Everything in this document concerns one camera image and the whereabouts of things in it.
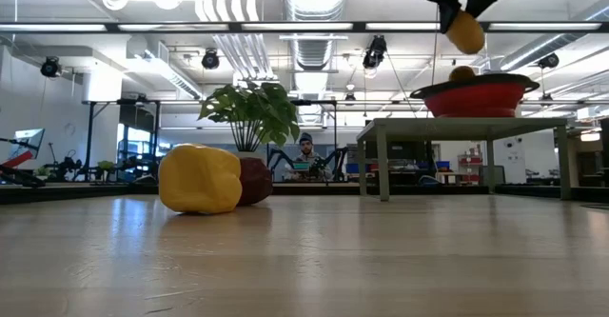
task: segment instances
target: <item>red object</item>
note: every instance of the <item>red object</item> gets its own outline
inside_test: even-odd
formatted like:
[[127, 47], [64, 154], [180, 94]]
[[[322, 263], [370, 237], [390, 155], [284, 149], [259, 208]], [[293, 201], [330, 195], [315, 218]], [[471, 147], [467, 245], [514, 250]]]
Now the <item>red object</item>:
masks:
[[470, 165], [480, 165], [482, 163], [482, 158], [480, 158], [480, 157], [470, 157], [470, 160], [471, 160], [470, 162], [467, 162], [466, 158], [462, 158], [459, 161], [459, 163], [462, 164], [462, 165], [467, 165], [467, 164], [470, 164]]
[[257, 158], [242, 158], [241, 186], [243, 193], [237, 203], [238, 207], [249, 206], [263, 201], [273, 192], [273, 180], [270, 170], [262, 160]]
[[33, 157], [34, 157], [34, 155], [31, 153], [31, 151], [28, 150], [25, 153], [15, 157], [14, 159], [8, 160], [6, 163], [2, 164], [2, 166], [8, 167], [8, 168], [15, 168], [15, 167], [25, 163], [29, 159], [33, 159]]
[[424, 102], [435, 117], [514, 117], [523, 95], [521, 84], [478, 84], [450, 89]]
[[435, 117], [514, 117], [524, 93], [539, 86], [523, 75], [485, 74], [418, 89], [410, 97], [423, 99]]

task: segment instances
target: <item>wooden table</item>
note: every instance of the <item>wooden table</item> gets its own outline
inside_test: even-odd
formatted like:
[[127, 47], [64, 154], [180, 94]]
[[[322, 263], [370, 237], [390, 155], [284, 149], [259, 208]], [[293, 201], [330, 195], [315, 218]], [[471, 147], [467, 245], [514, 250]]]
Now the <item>wooden table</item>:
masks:
[[[357, 136], [360, 194], [367, 194], [363, 143], [377, 143], [381, 200], [389, 200], [387, 141], [486, 141], [487, 165], [495, 167], [493, 141], [544, 129], [556, 129], [560, 160], [560, 197], [570, 199], [567, 155], [567, 120], [564, 118], [375, 118]], [[488, 170], [489, 192], [495, 191], [495, 171]]]

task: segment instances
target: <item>security camera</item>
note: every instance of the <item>security camera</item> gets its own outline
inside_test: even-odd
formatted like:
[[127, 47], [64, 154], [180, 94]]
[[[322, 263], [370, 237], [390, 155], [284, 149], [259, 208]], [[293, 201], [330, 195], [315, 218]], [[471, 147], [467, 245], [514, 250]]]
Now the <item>security camera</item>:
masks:
[[560, 62], [559, 57], [555, 53], [552, 53], [552, 54], [544, 57], [543, 59], [539, 60], [539, 62], [537, 63], [537, 66], [541, 67], [542, 69], [553, 69], [559, 65], [559, 62]]
[[217, 49], [206, 49], [206, 54], [203, 56], [201, 61], [204, 69], [217, 69], [220, 66], [220, 59], [218, 59]]
[[48, 56], [47, 61], [42, 64], [40, 68], [40, 73], [46, 76], [47, 78], [57, 78], [61, 76], [61, 65], [59, 65], [59, 58], [56, 56]]
[[384, 53], [387, 51], [387, 43], [384, 41], [384, 36], [374, 35], [374, 40], [370, 47], [365, 52], [363, 58], [363, 67], [365, 69], [377, 68], [384, 59]]

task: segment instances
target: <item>table surface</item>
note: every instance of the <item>table surface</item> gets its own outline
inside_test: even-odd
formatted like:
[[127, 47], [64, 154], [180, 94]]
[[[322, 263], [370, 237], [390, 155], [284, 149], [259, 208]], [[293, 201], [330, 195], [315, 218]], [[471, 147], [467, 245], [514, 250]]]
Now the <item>table surface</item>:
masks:
[[5, 317], [607, 316], [605, 211], [486, 195], [0, 206]]
[[481, 141], [566, 126], [564, 118], [375, 118], [358, 140], [376, 140], [379, 126], [392, 141]]

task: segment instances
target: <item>green leaf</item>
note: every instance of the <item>green leaf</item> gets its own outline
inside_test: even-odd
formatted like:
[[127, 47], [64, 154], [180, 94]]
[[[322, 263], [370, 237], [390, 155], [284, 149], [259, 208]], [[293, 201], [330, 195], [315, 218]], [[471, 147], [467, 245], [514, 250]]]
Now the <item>green leaf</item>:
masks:
[[272, 141], [282, 146], [290, 135], [295, 139], [300, 135], [294, 123], [298, 121], [297, 109], [279, 84], [262, 83], [257, 87], [247, 83], [247, 89], [231, 85], [216, 89], [201, 106], [202, 118], [246, 125], [260, 122], [262, 128], [256, 133], [264, 144]]
[[273, 133], [270, 138], [279, 148], [285, 145], [286, 138], [281, 133]]

